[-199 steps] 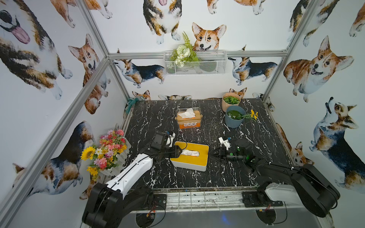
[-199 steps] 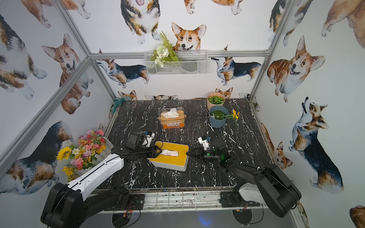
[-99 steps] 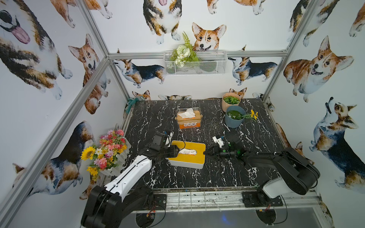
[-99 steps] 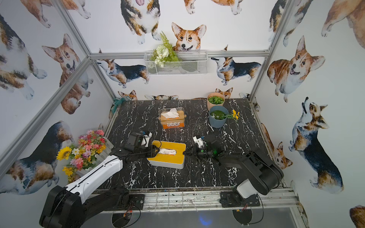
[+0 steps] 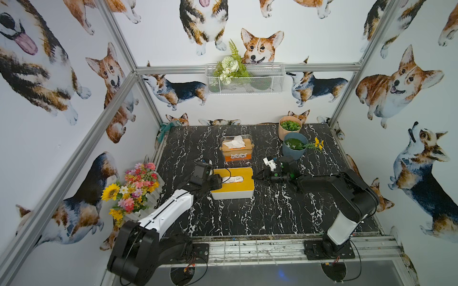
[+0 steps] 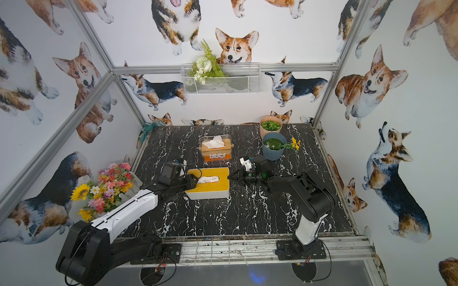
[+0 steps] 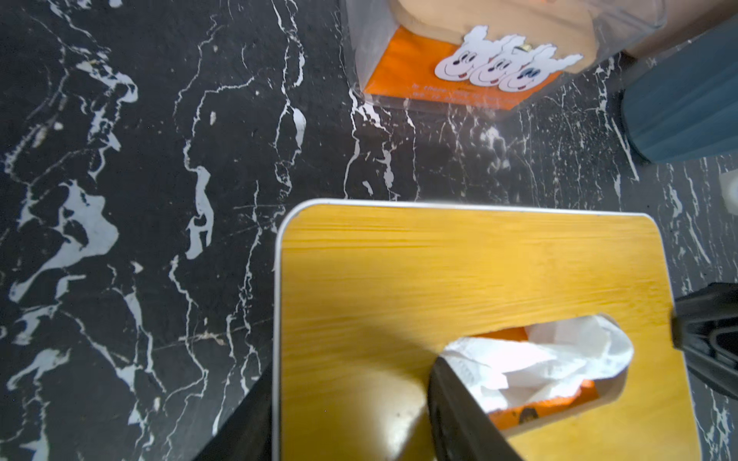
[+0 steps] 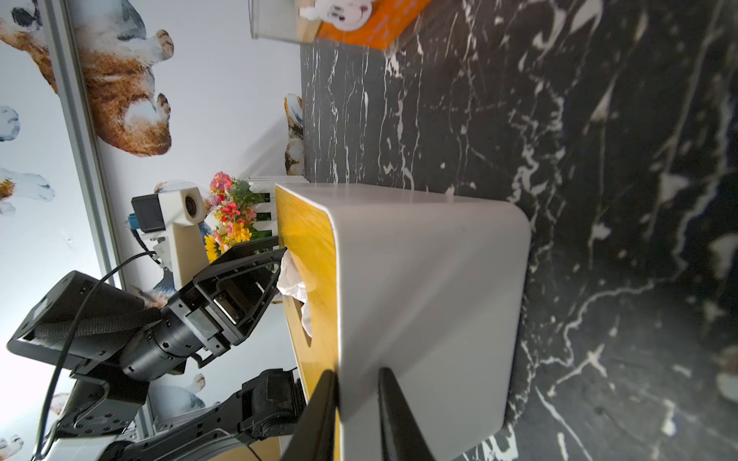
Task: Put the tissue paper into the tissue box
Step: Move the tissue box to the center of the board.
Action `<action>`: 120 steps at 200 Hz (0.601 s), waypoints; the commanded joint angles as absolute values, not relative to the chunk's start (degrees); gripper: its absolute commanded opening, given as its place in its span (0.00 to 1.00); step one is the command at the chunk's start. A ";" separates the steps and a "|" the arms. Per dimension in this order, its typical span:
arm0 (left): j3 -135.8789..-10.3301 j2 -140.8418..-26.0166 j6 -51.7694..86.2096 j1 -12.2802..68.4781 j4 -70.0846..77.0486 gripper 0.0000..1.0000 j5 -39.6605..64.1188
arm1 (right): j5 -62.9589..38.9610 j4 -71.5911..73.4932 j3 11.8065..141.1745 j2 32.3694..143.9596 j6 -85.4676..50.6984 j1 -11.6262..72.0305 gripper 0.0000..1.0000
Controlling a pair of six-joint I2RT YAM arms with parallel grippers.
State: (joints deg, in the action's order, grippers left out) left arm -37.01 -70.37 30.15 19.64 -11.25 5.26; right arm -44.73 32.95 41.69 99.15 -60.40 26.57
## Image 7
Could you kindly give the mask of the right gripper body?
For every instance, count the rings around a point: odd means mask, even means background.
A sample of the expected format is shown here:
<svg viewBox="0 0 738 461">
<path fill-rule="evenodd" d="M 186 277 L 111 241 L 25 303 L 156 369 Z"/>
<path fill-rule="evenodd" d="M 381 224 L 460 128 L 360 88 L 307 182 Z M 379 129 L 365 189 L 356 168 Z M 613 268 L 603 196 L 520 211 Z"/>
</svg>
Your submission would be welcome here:
<svg viewBox="0 0 738 461">
<path fill-rule="evenodd" d="M 690 373 L 737 398 L 737 285 L 715 282 L 675 301 L 672 342 Z"/>
</svg>

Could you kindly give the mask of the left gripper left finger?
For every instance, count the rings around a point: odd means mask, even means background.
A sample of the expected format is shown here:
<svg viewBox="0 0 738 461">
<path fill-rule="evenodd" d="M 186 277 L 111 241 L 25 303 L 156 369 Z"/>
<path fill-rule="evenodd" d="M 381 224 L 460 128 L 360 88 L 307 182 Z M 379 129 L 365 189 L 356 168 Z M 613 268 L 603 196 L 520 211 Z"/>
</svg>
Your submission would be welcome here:
<svg viewBox="0 0 738 461">
<path fill-rule="evenodd" d="M 272 459 L 273 369 L 266 368 L 196 461 Z"/>
</svg>

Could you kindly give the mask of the light wooden slotted lid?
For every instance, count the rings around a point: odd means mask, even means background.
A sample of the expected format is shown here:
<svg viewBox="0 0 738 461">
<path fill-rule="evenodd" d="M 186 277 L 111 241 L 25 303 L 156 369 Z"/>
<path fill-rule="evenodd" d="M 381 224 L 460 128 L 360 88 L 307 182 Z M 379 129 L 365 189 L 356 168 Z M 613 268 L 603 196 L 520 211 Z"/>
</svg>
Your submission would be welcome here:
<svg viewBox="0 0 738 461">
<path fill-rule="evenodd" d="M 517 34 L 534 47 L 557 46 L 557 59 L 581 55 L 571 73 L 598 57 L 594 8 L 585 1 L 399 0 L 389 7 L 400 25 L 433 40 L 462 44 L 474 27 L 485 26 L 488 40 Z"/>
</svg>

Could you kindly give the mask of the orange tissue pack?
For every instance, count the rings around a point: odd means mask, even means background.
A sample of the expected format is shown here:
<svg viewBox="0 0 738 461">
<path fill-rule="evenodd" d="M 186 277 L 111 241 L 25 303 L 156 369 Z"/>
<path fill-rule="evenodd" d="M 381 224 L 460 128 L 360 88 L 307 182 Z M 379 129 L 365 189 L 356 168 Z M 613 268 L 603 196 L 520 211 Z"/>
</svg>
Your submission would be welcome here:
<svg viewBox="0 0 738 461">
<path fill-rule="evenodd" d="M 521 35 L 495 40 L 476 26 L 460 44 L 415 35 L 404 27 L 390 38 L 362 85 L 372 98 L 510 111 L 553 84 L 579 55 L 555 57 L 557 46 L 532 47 Z"/>
<path fill-rule="evenodd" d="M 463 337 L 441 355 L 496 428 L 521 432 L 615 401 L 634 346 L 593 315 Z"/>
</svg>

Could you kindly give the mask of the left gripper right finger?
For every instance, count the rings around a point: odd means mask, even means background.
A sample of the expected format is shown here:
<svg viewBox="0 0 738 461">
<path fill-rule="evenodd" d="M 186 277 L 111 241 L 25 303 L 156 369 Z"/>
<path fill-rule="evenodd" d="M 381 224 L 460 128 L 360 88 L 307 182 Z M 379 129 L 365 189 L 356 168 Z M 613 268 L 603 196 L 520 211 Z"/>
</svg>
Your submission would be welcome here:
<svg viewBox="0 0 738 461">
<path fill-rule="evenodd" d="M 522 459 L 442 357 L 430 371 L 428 408 L 438 460 Z"/>
</svg>

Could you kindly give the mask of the clear plastic tissue box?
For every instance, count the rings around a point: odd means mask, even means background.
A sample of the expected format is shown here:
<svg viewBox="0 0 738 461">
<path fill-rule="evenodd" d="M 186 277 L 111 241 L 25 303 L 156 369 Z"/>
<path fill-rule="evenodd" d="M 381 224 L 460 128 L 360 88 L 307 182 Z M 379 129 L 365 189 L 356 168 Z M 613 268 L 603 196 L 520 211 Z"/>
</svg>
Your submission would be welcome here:
<svg viewBox="0 0 738 461">
<path fill-rule="evenodd" d="M 341 4 L 342 27 L 344 32 L 343 52 L 350 68 L 347 72 L 350 85 L 367 103 L 380 107 L 398 107 L 417 111 L 435 111 L 452 104 L 425 102 L 400 102 L 391 98 L 372 98 L 364 95 L 362 85 L 374 71 L 384 50 L 395 32 L 403 27 L 390 10 L 391 1 L 344 1 Z M 598 57 L 594 65 L 623 51 L 632 44 L 647 38 L 666 23 L 666 5 L 662 1 L 586 1 L 594 8 L 594 30 L 598 44 Z M 563 83 L 582 74 L 571 73 L 569 69 L 553 84 L 542 88 L 532 98 L 510 111 L 479 109 L 491 118 L 512 113 L 516 109 L 530 105 L 546 92 L 558 88 Z"/>
</svg>

